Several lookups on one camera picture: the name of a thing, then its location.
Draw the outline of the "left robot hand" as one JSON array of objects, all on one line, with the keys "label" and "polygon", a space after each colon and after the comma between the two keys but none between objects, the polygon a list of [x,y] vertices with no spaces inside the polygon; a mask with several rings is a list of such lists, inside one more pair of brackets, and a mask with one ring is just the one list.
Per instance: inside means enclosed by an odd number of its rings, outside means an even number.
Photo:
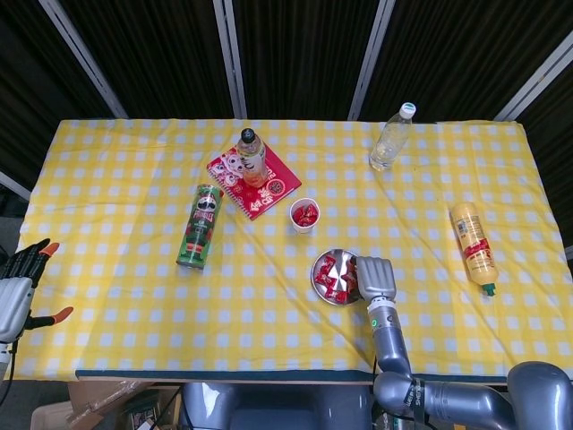
[{"label": "left robot hand", "polygon": [[48,260],[59,248],[45,238],[8,258],[0,267],[0,346],[20,338],[24,331],[61,323],[73,312],[67,306],[57,314],[32,316],[31,304]]}]

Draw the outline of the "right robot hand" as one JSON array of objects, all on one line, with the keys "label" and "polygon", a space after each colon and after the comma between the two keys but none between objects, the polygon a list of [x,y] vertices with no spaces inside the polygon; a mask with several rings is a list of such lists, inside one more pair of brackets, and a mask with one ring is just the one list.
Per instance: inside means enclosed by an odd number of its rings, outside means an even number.
[{"label": "right robot hand", "polygon": [[392,264],[388,259],[371,256],[356,258],[359,294],[366,302],[378,297],[393,301],[397,294]]}]

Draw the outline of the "round metal plate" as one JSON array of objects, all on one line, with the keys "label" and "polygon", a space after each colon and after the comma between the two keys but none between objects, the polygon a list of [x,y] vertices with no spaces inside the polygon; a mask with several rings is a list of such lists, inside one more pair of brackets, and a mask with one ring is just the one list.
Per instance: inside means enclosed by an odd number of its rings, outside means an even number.
[{"label": "round metal plate", "polygon": [[[326,287],[314,282],[314,277],[317,275],[317,273],[319,271],[322,271],[321,266],[322,266],[322,262],[323,262],[325,255],[330,255],[337,260],[336,264],[332,267],[330,272],[327,273],[331,278],[334,278],[337,280],[336,285],[332,289],[345,290],[345,291],[346,291],[346,283],[343,279],[340,278],[340,275],[345,271],[346,261],[351,261],[356,267],[356,256],[353,253],[351,253],[350,251],[347,251],[345,249],[333,248],[333,249],[330,249],[330,250],[322,253],[320,256],[318,256],[317,259],[315,260],[313,266],[312,266],[310,279],[311,279],[312,287],[314,288],[315,292],[325,302],[327,302],[331,305],[338,305],[338,304],[335,304],[335,303],[328,301],[324,297],[324,294],[327,290]],[[350,295],[350,297],[349,297],[348,303],[345,305],[351,305],[354,302],[356,302],[358,299],[361,298],[361,296],[359,294],[359,290],[358,290],[358,283],[357,283],[357,289],[354,290],[352,293],[349,293],[349,295]]]}]

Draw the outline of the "white paper cup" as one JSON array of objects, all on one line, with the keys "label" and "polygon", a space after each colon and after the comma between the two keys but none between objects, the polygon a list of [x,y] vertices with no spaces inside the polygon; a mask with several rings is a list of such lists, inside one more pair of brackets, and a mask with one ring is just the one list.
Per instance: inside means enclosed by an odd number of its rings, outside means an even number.
[{"label": "white paper cup", "polygon": [[[296,208],[298,208],[298,207],[301,207],[301,206],[305,207],[306,205],[309,205],[309,204],[314,204],[314,205],[317,207],[317,209],[318,209],[318,217],[317,217],[316,222],[315,222],[314,224],[312,224],[311,226],[309,226],[309,227],[301,227],[300,225],[295,224],[295,222],[293,221],[293,218],[292,218],[292,214],[293,214],[294,210],[295,210]],[[295,229],[295,231],[296,231],[297,233],[300,233],[300,234],[309,233],[309,232],[313,229],[313,227],[317,224],[317,222],[319,221],[320,216],[321,216],[321,211],[320,211],[319,205],[318,205],[318,203],[317,203],[314,199],[312,199],[312,198],[301,198],[301,199],[295,201],[295,202],[291,205],[291,208],[290,208],[290,211],[289,211],[289,218],[290,218],[290,220],[291,220],[291,222],[292,222],[292,224],[293,224],[293,228]]]}]

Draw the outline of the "yellow squeeze sauce bottle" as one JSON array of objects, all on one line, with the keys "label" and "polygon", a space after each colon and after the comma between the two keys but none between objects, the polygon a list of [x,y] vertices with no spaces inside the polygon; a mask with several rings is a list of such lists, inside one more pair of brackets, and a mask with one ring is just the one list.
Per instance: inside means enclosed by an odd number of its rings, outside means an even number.
[{"label": "yellow squeeze sauce bottle", "polygon": [[458,203],[451,208],[450,217],[469,278],[486,296],[494,297],[499,273],[476,206],[472,202]]}]

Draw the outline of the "yellow white checkered tablecloth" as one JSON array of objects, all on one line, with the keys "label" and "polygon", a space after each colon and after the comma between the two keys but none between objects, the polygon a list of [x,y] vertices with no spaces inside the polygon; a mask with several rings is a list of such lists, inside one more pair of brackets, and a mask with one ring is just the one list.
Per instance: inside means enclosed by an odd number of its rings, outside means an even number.
[{"label": "yellow white checkered tablecloth", "polygon": [[[359,381],[374,347],[365,304],[335,306],[311,284],[331,248],[391,261],[410,363],[420,374],[503,376],[547,361],[573,376],[573,279],[526,132],[515,122],[417,125],[386,171],[376,124],[254,121],[301,179],[255,220],[225,198],[206,265],[176,263],[207,164],[242,120],[66,120],[57,128],[20,244],[59,244],[33,299],[63,322],[25,333],[15,375],[246,372]],[[291,205],[321,216],[295,231]],[[472,202],[499,276],[468,275],[451,208]]]}]

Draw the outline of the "beige plastic container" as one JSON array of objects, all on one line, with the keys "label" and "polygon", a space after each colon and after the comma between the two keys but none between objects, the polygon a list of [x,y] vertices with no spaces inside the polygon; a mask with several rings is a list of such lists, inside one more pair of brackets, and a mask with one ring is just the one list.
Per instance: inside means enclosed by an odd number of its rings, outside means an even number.
[{"label": "beige plastic container", "polygon": [[40,406],[32,412],[30,430],[71,430],[67,418],[72,413],[70,401]]}]

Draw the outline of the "brown cardboard box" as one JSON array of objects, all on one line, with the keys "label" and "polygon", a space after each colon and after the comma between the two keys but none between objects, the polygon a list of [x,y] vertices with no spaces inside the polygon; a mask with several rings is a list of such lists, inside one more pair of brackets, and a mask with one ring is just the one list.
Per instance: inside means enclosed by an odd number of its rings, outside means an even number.
[{"label": "brown cardboard box", "polygon": [[72,430],[94,430],[110,419],[112,430],[181,430],[181,386],[139,381],[69,383]]}]

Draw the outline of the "red spiral notebook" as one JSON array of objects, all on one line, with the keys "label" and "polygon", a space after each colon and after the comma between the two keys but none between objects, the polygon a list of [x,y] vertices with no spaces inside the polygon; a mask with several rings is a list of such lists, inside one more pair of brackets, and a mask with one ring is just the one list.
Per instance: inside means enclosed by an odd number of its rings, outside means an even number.
[{"label": "red spiral notebook", "polygon": [[267,181],[254,188],[244,181],[244,165],[235,147],[207,165],[210,176],[250,219],[255,220],[301,185],[301,181],[280,157],[265,145]]}]

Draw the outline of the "clear water bottle white cap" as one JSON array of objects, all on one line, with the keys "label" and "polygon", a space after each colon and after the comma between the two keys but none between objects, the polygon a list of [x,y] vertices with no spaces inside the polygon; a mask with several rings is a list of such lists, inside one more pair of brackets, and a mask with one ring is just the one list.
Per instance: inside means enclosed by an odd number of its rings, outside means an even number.
[{"label": "clear water bottle white cap", "polygon": [[372,168],[382,171],[392,166],[409,138],[415,113],[415,104],[405,102],[399,111],[386,122],[369,157]]}]

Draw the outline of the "orange drink bottle black cap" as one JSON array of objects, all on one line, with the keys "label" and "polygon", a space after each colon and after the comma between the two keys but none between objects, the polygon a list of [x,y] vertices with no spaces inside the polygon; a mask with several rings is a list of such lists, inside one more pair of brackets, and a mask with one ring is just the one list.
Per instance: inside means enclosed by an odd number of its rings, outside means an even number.
[{"label": "orange drink bottle black cap", "polygon": [[267,181],[266,145],[252,128],[242,130],[235,146],[243,165],[243,179],[254,188],[261,188]]}]

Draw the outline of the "grey robot torso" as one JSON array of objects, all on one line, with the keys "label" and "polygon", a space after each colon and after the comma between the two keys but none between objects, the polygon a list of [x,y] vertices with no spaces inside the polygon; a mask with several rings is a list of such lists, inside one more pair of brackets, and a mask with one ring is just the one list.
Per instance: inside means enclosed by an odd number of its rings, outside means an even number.
[{"label": "grey robot torso", "polygon": [[184,430],[372,430],[362,385],[187,383]]}]

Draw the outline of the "green Pringles can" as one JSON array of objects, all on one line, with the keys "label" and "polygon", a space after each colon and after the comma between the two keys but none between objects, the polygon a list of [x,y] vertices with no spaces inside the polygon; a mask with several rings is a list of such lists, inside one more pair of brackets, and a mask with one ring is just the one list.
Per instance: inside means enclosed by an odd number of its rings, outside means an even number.
[{"label": "green Pringles can", "polygon": [[224,192],[214,185],[198,185],[176,263],[203,269]]}]

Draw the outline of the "black pleated curtain panel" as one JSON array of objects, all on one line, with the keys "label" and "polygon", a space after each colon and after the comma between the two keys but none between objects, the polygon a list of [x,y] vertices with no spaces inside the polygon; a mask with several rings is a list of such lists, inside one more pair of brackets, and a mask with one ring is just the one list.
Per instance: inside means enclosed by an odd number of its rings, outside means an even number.
[{"label": "black pleated curtain panel", "polygon": [[517,121],[525,128],[563,245],[573,246],[573,64]]},{"label": "black pleated curtain panel", "polygon": [[360,118],[492,120],[573,31],[573,0],[396,0]]},{"label": "black pleated curtain panel", "polygon": [[212,0],[59,0],[130,118],[234,115]]},{"label": "black pleated curtain panel", "polygon": [[0,171],[32,188],[62,120],[112,115],[38,0],[0,0]]},{"label": "black pleated curtain panel", "polygon": [[345,121],[380,0],[233,0],[248,117]]}]

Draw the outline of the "white metal partition post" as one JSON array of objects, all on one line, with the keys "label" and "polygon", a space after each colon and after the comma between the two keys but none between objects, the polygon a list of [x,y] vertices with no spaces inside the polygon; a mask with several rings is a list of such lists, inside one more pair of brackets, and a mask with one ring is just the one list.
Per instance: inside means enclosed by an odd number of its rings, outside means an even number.
[{"label": "white metal partition post", "polygon": [[234,117],[248,117],[233,0],[212,0]]},{"label": "white metal partition post", "polygon": [[0,184],[8,188],[22,199],[29,201],[31,196],[31,191],[19,184],[17,181],[10,178],[8,175],[0,171]]},{"label": "white metal partition post", "polygon": [[114,117],[127,119],[124,106],[59,0],[38,0],[38,3]]},{"label": "white metal partition post", "polygon": [[357,121],[381,51],[396,0],[379,0],[347,120]]},{"label": "white metal partition post", "polygon": [[573,30],[546,57],[514,96],[494,117],[497,122],[516,120],[573,63]]}]

